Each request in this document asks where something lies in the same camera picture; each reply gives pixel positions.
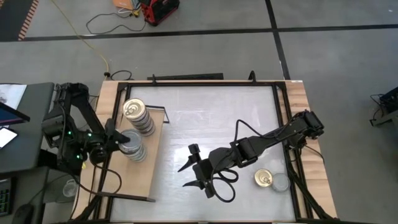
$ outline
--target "yellow cable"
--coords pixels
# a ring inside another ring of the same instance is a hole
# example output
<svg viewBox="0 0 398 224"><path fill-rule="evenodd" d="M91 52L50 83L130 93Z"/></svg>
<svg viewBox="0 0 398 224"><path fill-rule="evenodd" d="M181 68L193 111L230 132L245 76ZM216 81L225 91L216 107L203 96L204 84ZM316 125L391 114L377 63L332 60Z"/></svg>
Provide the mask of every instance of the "yellow cable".
<svg viewBox="0 0 398 224"><path fill-rule="evenodd" d="M105 57L101 54L101 52L99 50L97 50L95 47L93 47L92 45L90 45L85 39L81 38L79 34L77 34L77 31L75 30L75 28L73 27L72 23L69 21L68 17L65 15L65 13L63 13L63 11L59 8L59 6L57 5L57 3L55 3L54 0L51 0L54 5L58 8L58 10L62 13L62 15L64 16L64 18L67 20L67 22L69 23L70 27L73 29L74 33L76 34L76 36L83 41L89 48L91 48L92 50L94 50L94 52L96 54L98 54L98 56L100 56L102 58L102 60L105 62L106 65L106 72L109 72L109 64L108 61L105 59Z"/></svg>

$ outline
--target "black metal frame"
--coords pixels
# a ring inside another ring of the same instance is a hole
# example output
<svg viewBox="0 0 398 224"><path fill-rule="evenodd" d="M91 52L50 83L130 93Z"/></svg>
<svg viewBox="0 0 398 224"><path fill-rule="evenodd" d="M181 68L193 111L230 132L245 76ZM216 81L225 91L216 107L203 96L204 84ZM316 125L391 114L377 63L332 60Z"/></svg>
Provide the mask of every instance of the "black metal frame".
<svg viewBox="0 0 398 224"><path fill-rule="evenodd" d="M256 74L253 71L250 73L249 80L252 80L252 81L251 82L245 82L245 81L228 82L228 81L220 80L219 82L207 82L206 80L198 80L197 82L187 83L187 82L173 82L173 81L157 82L156 78L153 77L152 82L150 82L150 83L148 83L148 82L147 83L119 82L117 94L116 94L116 101L115 101L114 108L113 108L112 118L116 121L116 118L118 115L118 108L121 103L120 101L121 101L122 91L123 90L126 91L126 96L124 98L124 100L126 101L129 99L130 93L131 93L131 88L134 86L139 86L139 87L142 87L142 86L270 86L272 88L272 92L274 95L278 123L279 123L279 126L283 126L284 121L282 118L282 111L281 111L280 103L279 103L278 90L280 90L282 92L282 99L284 101L284 105L285 105L285 109L286 109L286 113L287 113L287 119L290 119L292 117L285 82L257 82ZM286 163L291 162L290 155L289 155L290 148L287 147L287 144L284 144L283 147L284 147L284 157L285 157ZM303 171L303 167L302 167L302 161L301 161L300 156L298 155L298 152L295 152L295 157L296 157L295 162L296 162L296 165L298 168L298 174L299 174L300 178L302 179L303 184L305 186L307 186L305 183L305 176L304 176L304 171ZM104 167L109 166L110 159L111 159L111 155L109 155L108 159L105 161ZM99 192L103 188L103 185L105 182L105 177L106 177L106 172L102 171L101 177L99 179L99 186L98 186ZM297 192L296 192L296 188L295 188L294 184L290 185L290 192L291 192L291 196L292 196L292 203L293 203L293 207L294 207L295 218L297 220L297 219L301 218L301 214L300 214L300 207L299 207L298 198L297 198ZM108 203L106 206L105 219L110 219L111 209L112 209L114 198L127 198L127 199L133 199L133 200L143 200L143 201L148 201L148 202L155 202L155 200L153 200L151 198L138 197L138 196L133 196L133 195L104 194L104 196L109 197ZM312 218L313 217L312 209L310 208L310 205L305 198L304 198L304 204L305 204L305 208L307 211L307 217ZM94 219L99 219L100 208L101 208L101 202L95 208L94 217L93 217Z"/></svg>

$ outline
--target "can lid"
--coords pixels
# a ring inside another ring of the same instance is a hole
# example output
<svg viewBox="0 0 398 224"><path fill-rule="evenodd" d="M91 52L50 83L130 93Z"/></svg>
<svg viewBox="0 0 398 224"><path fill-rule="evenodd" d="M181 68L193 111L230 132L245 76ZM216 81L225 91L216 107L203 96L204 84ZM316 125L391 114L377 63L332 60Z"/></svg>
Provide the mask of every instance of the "can lid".
<svg viewBox="0 0 398 224"><path fill-rule="evenodd" d="M278 173L274 175L273 181L272 181L272 188L276 190L277 192L284 192L290 187L290 181L289 178L286 176L286 174L283 173Z"/></svg>
<svg viewBox="0 0 398 224"><path fill-rule="evenodd" d="M136 151L141 147L142 137L139 131L135 129L127 129L121 132L127 138L130 138L129 142L119 144L120 150L123 152Z"/></svg>
<svg viewBox="0 0 398 224"><path fill-rule="evenodd" d="M268 187L272 184L272 174L269 170L259 169L254 174L254 180L261 187Z"/></svg>
<svg viewBox="0 0 398 224"><path fill-rule="evenodd" d="M127 100L123 104L124 115L128 118L135 119L142 116L145 112L145 104L138 98Z"/></svg>

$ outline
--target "stacked cans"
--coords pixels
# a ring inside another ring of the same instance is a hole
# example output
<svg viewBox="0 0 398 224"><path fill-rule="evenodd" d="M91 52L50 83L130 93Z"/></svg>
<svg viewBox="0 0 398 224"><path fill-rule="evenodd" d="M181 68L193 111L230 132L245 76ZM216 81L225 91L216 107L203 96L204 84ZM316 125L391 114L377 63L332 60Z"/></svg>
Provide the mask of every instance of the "stacked cans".
<svg viewBox="0 0 398 224"><path fill-rule="evenodd" d="M139 131L127 129L122 131L121 134L130 138L130 141L119 144L120 151L134 162L143 161L147 156L147 150L142 143Z"/></svg>
<svg viewBox="0 0 398 224"><path fill-rule="evenodd" d="M123 105L123 113L143 136L150 136L155 131L154 120L142 100L137 98L127 100Z"/></svg>

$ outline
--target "concrete floor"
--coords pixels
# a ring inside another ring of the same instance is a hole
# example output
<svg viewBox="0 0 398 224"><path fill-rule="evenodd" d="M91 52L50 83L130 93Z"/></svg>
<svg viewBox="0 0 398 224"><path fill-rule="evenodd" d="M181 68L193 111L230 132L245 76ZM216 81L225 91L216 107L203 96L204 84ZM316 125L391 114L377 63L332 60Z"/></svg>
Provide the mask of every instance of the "concrete floor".
<svg viewBox="0 0 398 224"><path fill-rule="evenodd" d="M57 1L79 34L99 13L116 12L109 0ZM278 27L398 24L396 1L272 1ZM102 19L101 32L121 22ZM262 0L183 0L180 9L145 32L269 28ZM113 33L126 32L122 28ZM73 35L50 0L41 0L28 37ZM369 95L398 85L398 29L280 33L290 76L303 80L311 108L323 121L320 139L333 199L342 220L396 223L398 138L387 124L370 127L376 105ZM135 79L156 75L223 72L225 79L283 79L271 33L191 35L90 40L111 70ZM82 82L96 95L103 81L101 59L80 40L0 43L1 82ZM44 223L66 220L71 204L48 205Z"/></svg>

